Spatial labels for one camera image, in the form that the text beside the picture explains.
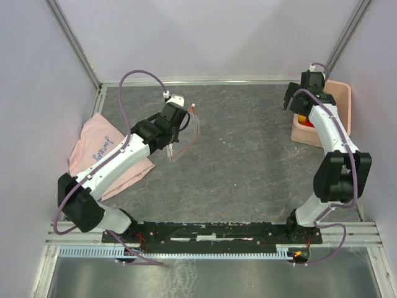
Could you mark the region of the clear zip top bag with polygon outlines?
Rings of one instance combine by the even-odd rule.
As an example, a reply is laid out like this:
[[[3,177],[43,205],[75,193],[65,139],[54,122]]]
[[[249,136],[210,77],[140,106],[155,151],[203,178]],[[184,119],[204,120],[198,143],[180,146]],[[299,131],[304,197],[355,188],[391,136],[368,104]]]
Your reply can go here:
[[[200,134],[200,119],[197,115],[195,103],[187,109],[187,112],[188,118],[183,124],[185,129],[180,129],[179,131],[179,141],[173,142],[166,147],[167,157],[171,163],[175,163],[182,155],[187,153],[187,151],[193,147]]]

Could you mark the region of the red apple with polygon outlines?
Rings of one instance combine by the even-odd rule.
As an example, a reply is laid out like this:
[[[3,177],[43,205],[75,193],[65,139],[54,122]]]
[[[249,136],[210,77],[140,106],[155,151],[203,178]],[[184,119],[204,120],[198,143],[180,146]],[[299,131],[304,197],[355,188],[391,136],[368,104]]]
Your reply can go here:
[[[314,127],[314,125],[308,119],[306,119],[301,124],[304,125],[304,126],[307,126],[307,127]]]

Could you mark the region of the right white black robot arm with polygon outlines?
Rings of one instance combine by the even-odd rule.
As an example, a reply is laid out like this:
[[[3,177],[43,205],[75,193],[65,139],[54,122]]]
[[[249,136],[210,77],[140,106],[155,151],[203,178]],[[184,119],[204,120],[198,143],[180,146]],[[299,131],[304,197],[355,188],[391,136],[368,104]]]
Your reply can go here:
[[[284,96],[284,109],[308,118],[316,129],[324,159],[313,179],[313,194],[292,211],[285,226],[285,237],[298,243],[307,228],[337,208],[351,209],[361,197],[372,165],[372,157],[350,139],[340,120],[334,97],[326,93],[326,75],[314,67],[302,72],[300,83],[290,83]]]

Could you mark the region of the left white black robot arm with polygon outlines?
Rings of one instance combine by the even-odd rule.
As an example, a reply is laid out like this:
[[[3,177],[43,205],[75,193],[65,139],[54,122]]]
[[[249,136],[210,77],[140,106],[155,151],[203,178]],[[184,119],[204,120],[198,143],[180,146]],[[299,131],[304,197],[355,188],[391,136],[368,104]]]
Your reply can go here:
[[[185,109],[175,99],[167,101],[163,110],[137,122],[129,134],[107,156],[88,169],[58,179],[58,210],[81,232],[95,228],[116,233],[123,242],[131,242],[137,235],[136,220],[121,209],[100,203],[104,192],[128,169],[157,150],[177,143],[179,133],[187,128],[194,108]]]

